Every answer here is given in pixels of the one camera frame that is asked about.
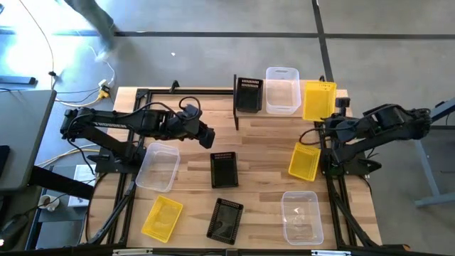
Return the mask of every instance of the black metal frame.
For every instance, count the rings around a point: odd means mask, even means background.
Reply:
[[[178,83],[175,81],[171,89],[159,88],[159,89],[138,89],[136,92],[136,99],[134,102],[134,110],[140,108],[142,102],[145,100],[145,103],[151,102],[154,95],[232,95],[235,97],[235,81],[237,76],[234,75],[234,86],[232,89],[220,89],[220,90],[211,90],[211,89],[184,89],[178,86]],[[238,118],[235,111],[235,98],[232,101],[233,106],[233,115],[235,118],[235,126],[238,129]],[[319,127],[321,123],[314,123],[315,127]],[[325,138],[323,138],[320,131],[321,139],[321,149],[327,149]],[[133,142],[134,133],[130,132],[128,135],[128,141]],[[332,143],[332,149],[336,148],[337,143]],[[404,251],[399,247],[380,247],[376,245],[368,235],[362,230],[360,225],[357,223],[355,218],[350,213],[348,193],[346,189],[346,183],[343,175],[337,176],[338,185],[340,187],[340,192],[336,191],[336,187],[333,184],[334,178],[332,175],[329,175],[328,169],[330,168],[330,163],[324,161],[324,158],[321,157],[321,171],[326,177],[327,189],[329,194],[329,203],[331,206],[332,212],[332,221],[333,221],[333,231],[336,237],[336,249],[328,250],[331,253],[340,251],[346,251],[352,253],[352,255],[412,255],[412,256],[427,256],[434,254],[420,253],[420,252],[408,252]],[[14,252],[14,255],[112,255],[115,250],[122,250],[127,248],[129,226],[131,223],[132,209],[134,204],[134,194],[136,191],[136,185],[133,183],[130,184],[130,188],[127,191],[127,194],[124,195],[124,187],[127,181],[127,174],[120,174],[119,183],[117,185],[117,193],[115,196],[114,202],[114,212],[109,217],[106,223],[109,223],[109,230],[100,230],[99,232],[106,232],[107,234],[107,244],[100,245],[102,239],[98,239],[95,244],[82,244],[76,247],[64,247],[57,249],[45,249],[45,250],[30,250],[24,252]],[[118,243],[114,242],[116,227],[117,227],[117,217],[123,206],[126,206],[126,213],[124,216],[124,224],[122,227],[122,235]],[[348,226],[348,236],[349,244],[346,244],[343,240],[341,233],[341,223],[338,216],[338,209],[341,210],[344,218],[346,219],[346,224]],[[356,235],[359,240],[362,242],[363,246],[359,247],[356,244]],[[157,255],[175,255],[175,254],[220,254],[220,255],[323,255],[323,250],[251,250],[251,249],[208,249],[208,248],[153,248],[153,249],[138,249],[143,253],[154,253]]]
[[[136,98],[134,101],[134,110],[137,110],[141,107],[142,102],[150,103],[151,99],[154,95],[233,95],[234,90],[201,90],[201,89],[182,89],[177,81],[174,81],[170,89],[166,88],[160,88],[160,89],[138,89],[136,92]],[[238,118],[235,113],[235,107],[233,109],[233,114],[234,114],[234,119],[237,120],[235,121],[236,127],[238,129]],[[129,132],[128,133],[128,142],[133,142],[134,139],[134,133]],[[139,137],[139,141],[142,141],[144,139],[143,136]],[[127,174],[120,174],[119,178],[119,183],[117,185],[117,192],[115,195],[115,201],[114,201],[114,209],[120,204],[122,195],[124,194],[124,187],[126,185],[127,181]],[[131,195],[129,196],[129,199],[127,201],[127,209],[124,217],[124,223],[123,223],[123,228],[122,228],[122,235],[119,239],[119,244],[126,245],[128,241],[128,231],[129,231],[129,225],[131,223],[131,215],[133,211],[133,205],[134,205],[134,195],[136,193],[136,185],[134,184],[134,187],[132,189]],[[107,243],[108,244],[113,244],[114,243],[114,238],[115,238],[115,233],[117,229],[117,219],[113,220],[112,227],[109,229],[109,232],[107,234]]]

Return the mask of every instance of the cable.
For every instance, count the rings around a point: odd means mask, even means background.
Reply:
[[[22,91],[21,89],[8,89],[8,88],[0,88],[0,90],[3,90],[3,92],[17,92],[17,91]]]
[[[56,102],[64,102],[64,103],[80,103],[80,102],[84,102],[86,99],[88,99],[90,96],[94,95],[95,93],[97,93],[98,91],[94,91],[92,93],[90,93],[87,97],[85,97],[83,100],[78,100],[78,101],[66,101],[66,100],[55,100]]]
[[[326,130],[331,130],[331,131],[341,131],[341,130],[345,130],[345,129],[352,129],[353,126],[349,126],[349,127],[343,127],[343,128],[327,128]],[[304,138],[304,136],[309,133],[309,132],[312,132],[312,131],[323,131],[324,128],[312,128],[312,129],[309,129],[307,131],[305,131],[303,134],[300,135],[300,138],[299,138],[299,142],[303,145],[307,145],[307,146],[312,146],[312,145],[317,145],[319,144],[320,142],[311,142],[311,143],[306,143],[306,142],[302,142],[302,139]]]
[[[305,131],[303,134],[300,135],[300,138],[299,138],[299,142],[303,145],[307,145],[307,146],[311,146],[311,145],[316,145],[316,144],[319,144],[319,142],[311,142],[311,143],[305,143],[305,142],[302,142],[302,139],[304,138],[304,136],[309,133],[309,132],[312,132],[312,131],[321,131],[323,130],[322,128],[312,128],[312,129],[309,129],[307,131]]]
[[[364,182],[367,184],[368,188],[370,189],[370,195],[373,195],[373,190],[371,189],[370,182],[368,182],[368,180],[362,175],[359,175],[358,177],[361,178],[362,180],[364,180]]]
[[[95,152],[95,153],[100,152],[100,150],[97,150],[97,149],[83,149],[83,151],[84,152]],[[43,163],[39,163],[39,165],[42,165],[41,167],[44,168],[44,167],[48,166],[49,164],[59,160],[61,157],[68,156],[68,155],[75,154],[75,153],[79,153],[79,150],[73,149],[72,151],[70,151],[68,153],[55,156],[52,159],[44,161]]]
[[[54,72],[54,69],[55,69],[55,61],[54,61],[54,53],[52,51],[52,47],[50,46],[50,43],[49,43],[49,40],[48,40],[48,37],[46,36],[46,34],[44,33],[43,29],[41,28],[41,26],[38,24],[38,22],[35,20],[35,17],[33,17],[33,15],[31,14],[31,12],[28,10],[27,6],[22,2],[22,0],[19,0],[22,4],[22,6],[25,8],[25,10],[27,11],[28,15],[33,19],[33,22],[35,23],[35,25],[39,28],[39,30],[41,31],[41,33],[43,34],[43,37],[48,45],[48,48],[49,48],[49,52],[50,52],[50,58],[51,58],[51,61],[52,61],[52,70],[49,72],[49,75],[50,75],[50,89],[51,90],[54,90],[54,86],[55,86],[55,79],[54,79],[54,76],[55,76],[55,72]],[[95,57],[97,57],[96,55],[96,52],[95,50],[93,50],[92,47],[90,47],[93,51],[93,53],[95,54]],[[112,77],[111,77],[111,80],[107,83],[108,86],[110,86],[113,82],[114,82],[114,79],[115,79],[115,70],[114,68],[112,68],[112,66],[105,60],[103,60],[108,66],[109,68],[112,70]],[[71,104],[68,104],[68,103],[65,103],[65,101],[63,100],[59,100],[57,97],[55,98],[55,101],[57,102],[60,102],[61,104],[63,105],[66,105],[68,107],[86,107],[86,106],[89,106],[89,105],[92,105],[92,104],[95,104],[96,102],[98,102],[99,100],[101,100],[103,97],[101,97],[101,95],[98,96],[98,98],[96,100],[94,100],[93,102],[90,102],[90,103],[87,103],[87,104],[84,104],[84,105],[81,105],[81,106],[77,106],[77,105],[71,105]]]
[[[89,162],[87,161],[87,159],[85,158],[84,151],[83,151],[80,147],[76,146],[76,144],[72,143],[72,142],[70,141],[69,138],[66,139],[66,140],[67,140],[67,142],[68,142],[69,144],[71,144],[71,146],[75,147],[76,149],[78,149],[78,150],[80,151],[80,154],[82,154],[82,159],[83,159],[84,162],[88,165],[88,167],[90,168],[90,171],[92,172],[92,174],[95,175],[95,171],[93,171],[92,166],[90,165],[90,163],[89,163]]]
[[[161,103],[161,102],[150,102],[150,103],[147,103],[145,104],[144,106],[140,107],[139,109],[137,110],[134,110],[133,112],[129,113],[129,114],[124,114],[122,116],[119,116],[117,119],[121,119],[121,118],[125,118],[125,117],[131,117],[132,115],[140,112],[141,110],[143,110],[144,108],[150,106],[150,105],[161,105],[163,106],[164,108],[166,108],[167,110],[169,110],[172,114],[174,114],[175,116],[177,116],[177,113],[175,113],[168,105],[164,104],[164,103]]]
[[[98,179],[98,182],[95,183],[95,185],[93,186],[92,197],[88,201],[87,212],[85,212],[85,240],[86,240],[86,242],[88,242],[88,240],[89,240],[88,239],[88,233],[89,233],[89,221],[88,221],[88,218],[90,217],[90,206],[92,205],[93,196],[95,195],[95,190],[97,189],[98,184],[100,184],[100,181],[102,181],[103,178],[106,175],[107,174],[101,174],[100,178]]]
[[[46,36],[46,34],[44,33],[43,29],[40,27],[40,25],[38,24],[38,22],[35,20],[35,18],[33,17],[33,15],[31,15],[31,12],[27,9],[26,5],[23,4],[22,0],[19,0],[22,4],[22,6],[25,8],[25,10],[28,12],[28,15],[30,15],[30,17],[33,19],[33,22],[35,22],[36,26],[39,28],[39,30],[41,31],[41,33],[43,34],[44,36],[44,39],[46,41],[46,43],[48,44],[48,47],[49,47],[49,51],[50,51],[50,58],[52,60],[52,73],[54,73],[54,52],[52,51],[52,47],[50,46],[50,43],[49,43],[49,40],[48,40],[48,37]],[[53,90],[53,76],[51,75],[50,76],[50,88]]]
[[[91,89],[91,90],[83,90],[83,91],[78,91],[78,92],[57,92],[58,94],[67,94],[67,93],[81,93],[81,92],[92,92],[94,90],[99,90],[100,88],[99,87],[96,87],[94,89]]]
[[[199,100],[198,100],[196,97],[193,97],[193,96],[183,97],[183,98],[178,102],[178,107],[180,107],[181,110],[185,110],[185,108],[182,107],[182,101],[184,101],[184,100],[186,100],[186,99],[193,99],[193,100],[195,100],[195,101],[198,103],[198,112],[197,112],[194,116],[192,116],[192,117],[190,117],[190,118],[188,118],[188,119],[185,119],[185,120],[186,120],[186,121],[190,121],[190,120],[193,120],[193,119],[195,119],[195,118],[198,118],[198,115],[199,115],[199,112],[200,112],[200,102],[199,102]]]
[[[373,152],[375,151],[375,147],[373,149],[371,149],[370,153],[367,155],[367,159],[370,159],[376,155],[378,155],[379,153],[376,153],[376,154],[373,154]]]
[[[88,182],[83,182],[83,183],[84,183],[84,184],[89,184],[90,182],[95,181],[96,179],[97,179],[97,178],[95,177],[95,178],[89,180]],[[71,189],[69,193],[73,192],[76,188],[79,188],[80,185],[81,185],[81,184],[78,184],[77,186],[74,186],[73,189]],[[58,197],[56,197],[54,200],[52,200],[51,202],[49,202],[49,203],[44,203],[44,204],[39,205],[39,206],[34,206],[33,208],[30,208],[30,209],[26,210],[25,212],[21,213],[20,215],[25,215],[25,214],[31,212],[32,210],[36,210],[36,209],[40,208],[41,206],[46,206],[46,205],[48,205],[48,204],[51,204],[51,203],[55,202],[57,199],[61,198],[62,196],[67,196],[69,193],[61,194],[61,195],[59,195]]]
[[[82,115],[80,115],[80,116],[75,117],[73,120],[71,120],[71,123],[70,123],[70,125],[68,125],[68,128],[67,128],[67,130],[66,130],[66,136],[67,136],[66,141],[67,141],[71,146],[75,147],[76,149],[78,149],[78,150],[80,151],[80,154],[82,154],[82,159],[84,159],[84,162],[88,165],[88,167],[90,168],[90,171],[92,172],[92,174],[95,175],[95,172],[93,171],[92,166],[89,164],[89,162],[88,162],[87,159],[85,158],[84,151],[83,151],[80,147],[78,147],[78,146],[76,146],[74,143],[72,143],[72,142],[70,141],[70,138],[68,137],[68,134],[70,133],[70,129],[71,129],[71,127],[74,125],[74,123],[75,123],[78,119],[81,119],[81,118],[83,118],[83,117],[87,117],[87,116],[90,116],[90,115],[92,115],[92,114],[82,114]]]
[[[88,145],[79,146],[79,147],[80,147],[81,149],[84,149],[84,148],[89,147],[89,146],[97,146],[97,145],[96,145],[96,144],[88,144]],[[52,159],[60,158],[60,157],[65,156],[66,154],[69,154],[70,152],[75,151],[75,150],[77,150],[77,149],[68,150],[67,152],[65,152],[65,153],[63,153],[63,154],[60,154],[60,155],[58,155],[58,156],[55,156],[55,157],[53,157]],[[42,165],[42,164],[45,164],[47,161],[51,161],[52,159],[48,159],[48,160],[43,161],[43,162],[41,162],[41,163],[39,163],[39,164],[36,164],[36,165],[37,165],[37,166],[40,166],[40,165]]]
[[[76,30],[76,33],[82,37],[82,35],[79,33],[78,30]],[[92,50],[93,52],[93,55],[95,56],[95,58],[98,57],[98,54],[95,52],[95,49],[92,47],[92,46],[89,46],[87,43],[85,44],[88,48],[90,48],[90,50]],[[110,86],[113,82],[114,82],[114,79],[115,79],[115,70],[114,68],[112,68],[112,66],[106,61],[106,60],[103,60],[104,63],[107,64],[107,66],[109,66],[109,68],[111,69],[112,71],[112,77],[111,77],[111,80],[107,83],[108,86]]]

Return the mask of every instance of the gray table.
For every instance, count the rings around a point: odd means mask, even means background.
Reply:
[[[54,90],[0,92],[0,145],[10,147],[0,193],[27,185],[55,96]]]
[[[0,92],[0,145],[10,147],[0,176],[0,194],[31,184],[90,199],[91,186],[34,166],[55,96],[54,90]]]

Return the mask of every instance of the person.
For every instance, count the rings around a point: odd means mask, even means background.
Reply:
[[[101,35],[102,50],[96,60],[108,59],[115,49],[114,19],[101,9],[95,0],[65,0],[65,2],[92,24]]]

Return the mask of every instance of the power cord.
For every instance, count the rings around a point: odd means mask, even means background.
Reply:
[[[95,177],[95,178],[93,178],[93,179],[91,179],[91,180],[89,180],[89,181],[85,181],[85,182],[81,181],[81,182],[84,183],[84,184],[89,184],[89,183],[92,182],[92,181],[96,181],[96,179],[97,179],[97,178]],[[76,188],[79,188],[80,186],[81,186],[81,184],[78,184],[78,185],[74,186],[74,188],[71,189],[69,193],[72,193]],[[30,209],[26,210],[25,212],[23,212],[23,213],[21,213],[21,214],[19,214],[19,215],[26,215],[27,213],[30,213],[32,210],[36,210],[36,209],[40,208],[41,206],[46,206],[46,205],[48,205],[48,204],[51,204],[51,203],[57,201],[57,199],[61,198],[62,196],[67,196],[67,195],[68,195],[68,193],[61,194],[61,195],[59,195],[58,197],[56,197],[54,200],[52,200],[51,202],[49,202],[49,203],[43,203],[43,204],[41,204],[41,205],[39,205],[39,206],[35,206],[35,207],[33,207],[33,208],[30,208]]]
[[[98,91],[91,92],[87,97],[85,97],[83,100],[78,100],[78,101],[66,101],[66,100],[55,100],[56,102],[64,102],[64,103],[79,103],[79,102],[84,102],[86,99],[88,99],[90,96],[94,95]]]
[[[178,102],[178,107],[180,107],[181,110],[184,110],[184,109],[185,109],[184,107],[182,107],[182,102],[183,102],[184,100],[186,100],[186,99],[193,99],[193,100],[196,101],[196,103],[198,103],[198,112],[197,112],[193,117],[190,117],[190,118],[186,119],[186,121],[191,121],[191,120],[197,118],[198,115],[199,115],[199,113],[200,113],[200,102],[199,102],[198,98],[193,97],[193,96],[183,97],[183,98]]]
[[[448,125],[447,122],[449,121],[449,117],[450,117],[450,114],[448,114],[446,117],[446,125]]]
[[[327,128],[327,129],[324,129],[324,128],[312,128],[312,129],[309,129],[307,131],[305,131],[303,134],[300,135],[300,138],[299,138],[299,142],[303,145],[306,145],[306,146],[312,146],[312,145],[317,145],[319,144],[320,142],[311,142],[311,143],[306,143],[306,142],[303,142],[302,139],[304,138],[304,136],[306,134],[308,134],[309,132],[312,132],[312,131],[323,131],[323,130],[331,130],[331,131],[341,131],[341,130],[345,130],[345,129],[352,129],[353,127],[343,127],[343,128]]]
[[[27,6],[22,2],[22,0],[19,0],[19,2],[21,2],[21,5],[25,8],[25,10],[27,11],[28,15],[33,19],[33,22],[34,22],[35,25],[39,28],[40,32],[43,34],[43,37],[44,37],[44,39],[45,39],[45,41],[46,41],[46,43],[47,43],[47,45],[48,45],[48,48],[49,48],[49,51],[50,51],[50,57],[51,57],[51,61],[52,61],[52,70],[49,72],[49,75],[50,75],[50,88],[51,88],[52,90],[54,90],[54,86],[55,86],[55,83],[56,83],[56,80],[55,80],[54,77],[57,76],[57,75],[56,75],[55,72],[54,72],[54,69],[55,69],[55,62],[54,62],[54,54],[53,54],[53,51],[52,51],[52,47],[50,46],[48,37],[46,36],[46,34],[44,33],[43,29],[42,29],[41,26],[38,24],[38,22],[35,20],[35,17],[33,17],[33,15],[31,14],[31,12],[28,10]],[[91,46],[89,46],[89,47],[92,49],[92,51],[93,51],[93,53],[95,54],[95,57],[96,57],[97,55],[96,55],[95,50],[94,50]],[[107,61],[105,61],[105,63],[106,63],[106,64],[109,66],[109,68],[112,70],[112,77],[111,77],[111,80],[107,83],[107,86],[106,86],[106,87],[109,88],[109,86],[114,82],[114,79],[115,79],[115,70],[114,70],[114,68],[112,68],[112,66],[111,66]],[[90,105],[92,105],[92,104],[95,104],[96,102],[98,102],[98,101],[100,101],[100,100],[102,100],[102,99],[104,99],[104,98],[110,96],[110,95],[109,95],[109,90],[105,90],[105,89],[102,87],[102,85],[101,85],[102,82],[100,82],[100,85],[99,85],[100,88],[101,88],[100,91],[99,91],[100,93],[99,93],[97,99],[94,100],[94,101],[92,101],[92,102],[89,102],[89,103],[83,104],[83,105],[72,105],[72,104],[67,103],[65,100],[60,100],[60,99],[58,99],[57,97],[55,98],[55,101],[56,101],[56,102],[60,102],[61,104],[66,105],[66,106],[68,106],[68,107],[87,107],[87,106],[90,106]]]
[[[370,195],[373,195],[373,190],[371,189],[370,182],[368,182],[368,180],[367,180],[364,176],[362,176],[362,175],[359,175],[358,177],[359,177],[360,179],[362,179],[362,180],[367,184],[368,188],[370,189]]]
[[[89,217],[90,217],[90,206],[92,205],[92,200],[93,200],[93,196],[95,195],[95,191],[97,189],[97,186],[98,184],[100,184],[100,181],[103,180],[103,178],[106,176],[107,174],[101,174],[100,175],[100,178],[98,179],[98,182],[95,183],[95,185],[93,186],[93,193],[92,193],[92,197],[91,199],[88,201],[88,206],[87,206],[87,212],[85,213],[85,240],[86,242],[88,242],[89,240],[89,237],[88,237],[88,233],[89,233]]]
[[[121,119],[121,118],[125,118],[125,117],[131,117],[132,115],[137,114],[138,112],[142,111],[143,109],[145,109],[146,107],[151,106],[151,105],[161,105],[164,108],[166,108],[167,110],[169,110],[172,114],[177,116],[177,113],[173,109],[171,109],[168,105],[166,105],[164,103],[161,103],[161,102],[150,102],[150,103],[147,103],[144,106],[140,107],[139,109],[134,110],[133,112],[131,112],[129,114],[124,114],[122,116],[119,116],[117,119]]]
[[[80,146],[81,149],[83,148],[86,148],[86,147],[89,147],[89,146],[97,146],[96,144],[88,144],[88,145],[84,145],[84,146]],[[99,152],[99,150],[97,149],[83,149],[83,151],[85,152]],[[42,168],[48,166],[49,164],[53,163],[54,161],[57,161],[59,160],[59,158],[61,157],[64,157],[64,156],[67,156],[67,155],[70,155],[70,154],[74,154],[74,153],[78,153],[79,151],[77,149],[71,149],[63,154],[59,154],[58,156],[54,156],[53,158],[51,159],[48,159],[48,160],[45,160],[39,164],[36,164],[37,166],[41,166]]]
[[[79,150],[80,154],[82,155],[82,159],[83,159],[84,162],[88,165],[88,167],[90,168],[90,171],[92,172],[92,174],[95,175],[95,171],[93,171],[92,166],[90,165],[90,163],[89,163],[89,162],[87,161],[87,159],[85,158],[84,151],[83,151],[80,147],[76,146],[76,144],[72,143],[72,142],[70,141],[69,138],[66,139],[66,140],[68,141],[68,143],[69,143],[71,146],[73,146],[73,147],[75,147],[77,150]]]

